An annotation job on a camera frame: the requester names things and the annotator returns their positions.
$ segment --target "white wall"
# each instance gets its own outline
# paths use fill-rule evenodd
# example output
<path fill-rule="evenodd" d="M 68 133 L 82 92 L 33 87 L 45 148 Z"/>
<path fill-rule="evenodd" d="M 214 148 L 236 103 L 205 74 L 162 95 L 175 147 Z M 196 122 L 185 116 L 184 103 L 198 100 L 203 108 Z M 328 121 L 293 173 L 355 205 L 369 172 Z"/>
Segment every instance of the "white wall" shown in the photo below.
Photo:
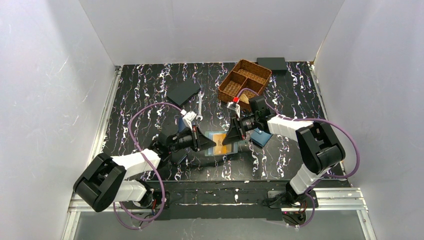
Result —
<path fill-rule="evenodd" d="M 114 69 L 78 0 L 2 1 L 2 240 L 62 236 Z"/>
<path fill-rule="evenodd" d="M 423 26 L 423 1 L 347 0 L 315 61 L 329 119 L 359 144 L 349 180 L 378 239 L 423 238 Z"/>
<path fill-rule="evenodd" d="M 344 0 L 80 0 L 115 65 L 313 61 Z"/>

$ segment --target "wicker basket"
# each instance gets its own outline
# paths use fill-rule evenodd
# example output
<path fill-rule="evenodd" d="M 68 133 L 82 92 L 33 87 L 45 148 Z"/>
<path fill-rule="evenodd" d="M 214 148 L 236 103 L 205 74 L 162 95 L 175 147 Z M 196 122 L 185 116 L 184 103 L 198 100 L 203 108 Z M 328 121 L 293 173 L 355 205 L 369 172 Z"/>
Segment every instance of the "wicker basket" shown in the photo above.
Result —
<path fill-rule="evenodd" d="M 219 86 L 218 99 L 224 103 L 231 102 L 240 90 L 244 88 L 249 88 L 261 95 L 270 82 L 271 74 L 271 70 L 242 59 L 234 66 Z M 254 93 L 248 90 L 244 90 L 241 94 L 244 94 L 248 99 L 255 96 Z M 248 103 L 241 100 L 238 104 L 242 109 L 251 111 Z"/>

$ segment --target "black marble surface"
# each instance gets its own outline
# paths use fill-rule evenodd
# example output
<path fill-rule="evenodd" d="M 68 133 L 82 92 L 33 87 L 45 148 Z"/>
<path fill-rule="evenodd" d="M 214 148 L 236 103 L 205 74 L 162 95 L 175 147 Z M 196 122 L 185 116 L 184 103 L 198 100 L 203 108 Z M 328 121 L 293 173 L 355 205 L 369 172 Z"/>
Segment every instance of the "black marble surface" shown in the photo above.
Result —
<path fill-rule="evenodd" d="M 203 133 L 225 131 L 229 127 L 230 112 L 217 99 L 217 89 L 236 63 L 178 63 L 124 65 L 118 84 L 113 109 L 108 123 L 103 151 L 111 156 L 137 152 L 128 133 L 130 118 L 143 107 L 167 102 L 167 91 L 183 81 L 194 81 L 204 91 L 202 115 L 197 122 Z M 307 62 L 288 62 L 286 74 L 273 74 L 263 95 L 268 103 L 288 117 L 324 118 Z M 185 106 L 197 112 L 198 98 L 193 97 Z M 133 123 L 132 129 L 146 148 L 164 128 L 176 133 L 179 113 L 169 106 L 146 110 Z M 249 142 L 240 142 L 237 154 L 205 156 L 203 151 L 187 149 L 188 160 L 180 165 L 168 163 L 159 169 L 162 179 L 169 181 L 229 181 L 229 180 L 289 180 L 302 165 L 296 141 L 274 135 L 263 148 Z M 331 170 L 341 175 L 338 165 Z M 155 179 L 146 172 L 143 179 Z"/>

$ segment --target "silver wrench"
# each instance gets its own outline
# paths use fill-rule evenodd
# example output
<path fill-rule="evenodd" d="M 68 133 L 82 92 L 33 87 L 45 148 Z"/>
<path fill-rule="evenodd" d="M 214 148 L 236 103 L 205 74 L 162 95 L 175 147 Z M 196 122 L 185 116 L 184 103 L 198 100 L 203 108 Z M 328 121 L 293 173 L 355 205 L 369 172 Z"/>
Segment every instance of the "silver wrench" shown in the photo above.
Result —
<path fill-rule="evenodd" d="M 203 119 L 202 116 L 202 98 L 203 95 L 205 95 L 202 91 L 200 91 L 197 96 L 199 97 L 199 107 L 198 107 L 198 114 L 196 116 L 196 119 L 200 119 L 200 121 Z"/>

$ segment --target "robotic arm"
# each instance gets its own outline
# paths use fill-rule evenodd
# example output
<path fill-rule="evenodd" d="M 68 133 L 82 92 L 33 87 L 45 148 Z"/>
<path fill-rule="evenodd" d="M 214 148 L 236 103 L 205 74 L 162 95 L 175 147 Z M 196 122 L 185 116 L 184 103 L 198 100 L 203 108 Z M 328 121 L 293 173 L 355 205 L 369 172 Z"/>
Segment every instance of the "robotic arm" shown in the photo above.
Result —
<path fill-rule="evenodd" d="M 236 115 L 231 117 L 230 127 L 222 144 L 244 140 L 246 132 L 255 128 L 297 141 L 303 164 L 287 183 L 281 199 L 289 204 L 302 201 L 309 187 L 345 158 L 345 150 L 339 139 L 328 123 L 288 120 L 271 112 L 263 96 L 250 98 L 249 104 L 252 109 L 250 115 L 240 118 L 240 113 L 236 111 Z M 228 106 L 237 109 L 234 103 L 229 103 Z"/>
<path fill-rule="evenodd" d="M 216 146 L 215 142 L 203 135 L 197 125 L 192 125 L 196 113 L 183 110 L 181 114 L 184 116 L 184 130 L 172 135 L 161 132 L 150 146 L 141 152 L 155 168 L 160 163 L 169 161 L 172 152 L 185 148 L 199 152 Z M 100 153 L 75 182 L 74 192 L 96 212 L 105 210 L 113 202 L 134 201 L 140 207 L 148 206 L 152 202 L 153 189 L 142 180 L 126 180 L 152 170 L 142 154 L 137 152 L 110 157 Z"/>

